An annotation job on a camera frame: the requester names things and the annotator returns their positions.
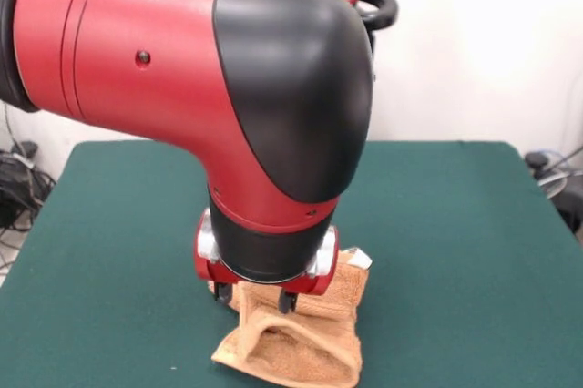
white wall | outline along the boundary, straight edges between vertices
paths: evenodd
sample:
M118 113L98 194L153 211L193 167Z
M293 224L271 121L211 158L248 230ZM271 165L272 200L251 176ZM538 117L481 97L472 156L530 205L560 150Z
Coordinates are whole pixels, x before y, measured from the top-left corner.
M397 25L378 37L370 138L499 139L522 151L583 141L583 0L398 1ZM78 141L120 138L12 113L55 174Z

electrical cable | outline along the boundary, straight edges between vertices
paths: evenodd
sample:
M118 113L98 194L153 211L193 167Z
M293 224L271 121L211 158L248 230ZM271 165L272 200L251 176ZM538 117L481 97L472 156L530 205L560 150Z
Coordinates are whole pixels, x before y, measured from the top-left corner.
M575 150L571 151L564 158L562 158L559 162L556 162L556 163L552 164L550 167L546 168L541 176L543 176L543 177L546 176L546 174L548 174L550 171L552 171L555 168L560 167L563 163L568 162L569 160L574 158L577 154L579 154L581 151L583 151L583 145L575 148Z
M571 167L568 165L568 162L570 161L570 158L566 158L564 154L559 153L555 149L543 148L543 149L537 149L534 152L535 153L541 153L541 154L544 154L546 156L552 156L554 158L558 158L558 160L562 160L565 163L567 163L566 168L571 169Z
M12 142L15 144L15 147L18 148L18 150L20 151L20 153L23 156L26 156L25 150L23 149L22 145L20 145L20 142L18 142L16 140L15 134L12 132L12 127L10 126L10 119L8 117L8 104L7 103L4 103L4 120L6 122L6 129L8 130L8 134L10 135Z
M561 173L555 174L553 176L549 176L545 179L539 180L538 186L540 186L542 188L543 186L546 186L549 183L553 183L553 182L558 181L558 180L569 179L571 177L581 177L581 176L583 176L583 170L572 171L572 172L561 172Z
M0 149L0 246L18 253L20 244L8 243L2 237L8 232L27 233L31 230L36 215L50 195L55 180L29 160L28 148L16 140L8 105L5 104L5 131L14 146L12 151ZM0 276L5 277L14 261L7 261L0 251Z

black handle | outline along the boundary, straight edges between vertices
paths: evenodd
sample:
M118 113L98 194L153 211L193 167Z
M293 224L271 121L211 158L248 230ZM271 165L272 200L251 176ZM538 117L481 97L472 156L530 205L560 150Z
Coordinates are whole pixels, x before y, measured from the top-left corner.
M366 12L358 9L364 26L369 32L382 30L394 24L399 13L399 5L395 0L359 0L363 3L374 5L377 10Z

black cable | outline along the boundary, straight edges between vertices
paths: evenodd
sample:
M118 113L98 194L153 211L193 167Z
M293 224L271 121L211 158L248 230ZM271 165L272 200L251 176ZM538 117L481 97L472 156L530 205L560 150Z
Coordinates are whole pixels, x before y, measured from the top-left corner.
M581 151L583 151L583 145L581 145L580 147L575 148L574 151L571 151L569 154L567 154L565 157L563 157L560 161L552 164L550 167L545 168L545 170L542 172L541 174L541 178L545 177L550 171L552 171L555 168L560 167L562 164L569 162L572 158L574 158L577 154L579 154Z
M0 265L0 270L3 270L4 268L12 267L14 264L15 264L15 262L13 260L10 262L5 262L2 265Z
M12 127L10 126L10 119L8 118L8 105L6 103L4 103L4 120L6 122L6 129L8 130L8 134L10 135L12 142L15 144L15 147L20 150L22 156L25 158L26 157L25 151L23 150L22 145L20 145L20 142L16 140L15 134L12 132Z
M7 249L20 251L20 247L17 247L16 245L9 244L8 242L4 242L3 240L0 240L0 245L4 245Z
M4 192L5 194L10 195L15 202L20 204L25 209L28 209L33 213L37 213L36 207L26 204L26 202L22 200L20 197L18 197L18 195L16 195L12 190L0 186L0 192Z

black cord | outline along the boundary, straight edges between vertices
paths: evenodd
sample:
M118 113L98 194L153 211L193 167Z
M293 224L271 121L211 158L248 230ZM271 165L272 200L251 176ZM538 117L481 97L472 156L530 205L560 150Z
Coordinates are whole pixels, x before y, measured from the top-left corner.
M0 270L3 270L4 268L12 267L14 264L15 264L15 262L13 260L10 262L5 262L2 265L0 265Z
M9 244L8 242L4 242L3 240L0 240L0 245L4 245L7 249L10 249L10 250L20 251L20 247L17 247L16 245Z
M22 145L20 145L20 143L16 140L15 134L12 132L12 127L10 126L10 119L8 117L8 105L6 103L4 103L4 120L6 122L6 129L8 130L8 134L10 135L12 142L15 144L15 147L18 148L18 150L21 152L22 156L26 157Z
M583 145L581 145L580 147L575 148L574 151L571 151L569 154L567 154L565 157L563 157L560 161L552 164L550 167L545 168L545 170L543 171L543 173L541 174L541 178L545 177L546 175L548 175L548 173L550 171L552 171L555 168L560 167L562 164L569 162L572 158L574 158L577 154L579 154L581 151L583 151Z
M7 104L5 123L15 147L13 152L0 150L0 229L25 233L30 231L56 181L26 158L26 151L16 140L10 125ZM26 212L29 212L29 222L25 224L21 220L20 226L17 226L16 223Z
M4 192L5 194L8 194L15 202L20 204L23 208L30 210L32 213L37 213L35 206L31 206L29 204L26 204L26 202L24 200L22 200L20 197L18 197L18 195L15 194L12 190L5 188L4 186L0 186L0 192Z

